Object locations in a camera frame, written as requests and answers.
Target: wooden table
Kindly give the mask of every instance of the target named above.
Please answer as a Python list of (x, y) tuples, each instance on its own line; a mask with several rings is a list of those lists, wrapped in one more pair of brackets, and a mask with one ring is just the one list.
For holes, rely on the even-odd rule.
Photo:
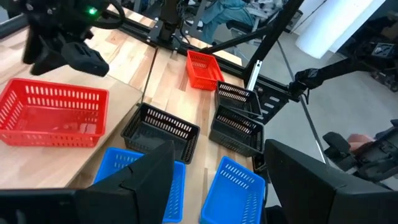
[[(154, 25), (154, 21), (127, 9), (126, 15), (147, 26)], [(87, 187), (93, 181), (104, 150), (109, 146), (125, 148), (120, 132), (135, 111), (134, 105), (140, 97), (138, 90), (144, 89), (155, 49), (118, 30), (93, 29), (93, 32), (95, 36), (87, 43), (98, 50), (109, 63), (110, 71), (105, 78), (81, 74), (68, 67), (40, 77), (30, 76), (29, 66), (20, 63), (26, 32), (19, 32), (0, 42), (0, 56), (3, 58), (0, 83), (3, 88), (8, 79), (25, 77), (96, 86), (107, 88), (111, 92), (107, 135), (101, 138), (96, 148), (9, 147), (1, 142), (0, 189)], [(207, 46), (196, 39), (190, 39), (190, 42), (197, 47)], [(240, 58), (227, 52), (217, 54), (241, 64)], [(191, 88), (185, 74), (185, 59), (183, 55), (159, 49), (144, 101), (196, 124), (201, 129), (192, 163), (187, 166), (182, 221), (198, 223), (201, 207), (221, 158), (229, 156), (250, 169), (252, 165), (250, 158), (208, 140), (215, 112), (214, 94), (212, 91)], [(243, 85), (242, 80), (227, 73), (223, 75), (226, 82)]]

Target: person's hand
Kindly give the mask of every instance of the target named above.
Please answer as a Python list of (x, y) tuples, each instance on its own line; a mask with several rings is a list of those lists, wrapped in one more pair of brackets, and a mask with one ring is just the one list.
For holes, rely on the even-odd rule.
[(363, 144), (373, 142), (374, 139), (365, 134), (352, 134), (348, 137), (347, 141), (351, 146), (350, 151), (355, 153)]

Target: red basket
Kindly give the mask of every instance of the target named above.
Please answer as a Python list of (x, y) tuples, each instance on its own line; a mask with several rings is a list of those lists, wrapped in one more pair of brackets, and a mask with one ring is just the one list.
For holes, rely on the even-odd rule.
[(214, 56), (189, 50), (186, 67), (193, 88), (216, 90), (217, 81), (224, 81)]
[(109, 92), (14, 78), (0, 96), (0, 139), (10, 146), (94, 147)]

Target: green led light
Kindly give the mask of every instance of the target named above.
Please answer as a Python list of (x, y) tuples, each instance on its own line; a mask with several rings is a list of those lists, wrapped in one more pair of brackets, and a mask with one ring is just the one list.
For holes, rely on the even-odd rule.
[(88, 10), (88, 14), (90, 14), (90, 15), (95, 15), (96, 13), (97, 13), (97, 9), (96, 8), (94, 8), (94, 7), (91, 7), (89, 10)]

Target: blue basket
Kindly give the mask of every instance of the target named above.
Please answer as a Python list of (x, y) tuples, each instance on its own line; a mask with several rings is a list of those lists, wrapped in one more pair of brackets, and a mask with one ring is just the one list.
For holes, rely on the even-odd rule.
[[(108, 148), (95, 177), (94, 184), (136, 161), (142, 155), (142, 153), (125, 149)], [(169, 201), (167, 202), (163, 222), (178, 223), (182, 220), (184, 185), (185, 164), (175, 161), (172, 188), (170, 189)]]
[(260, 223), (266, 181), (224, 156), (201, 210), (201, 223)]

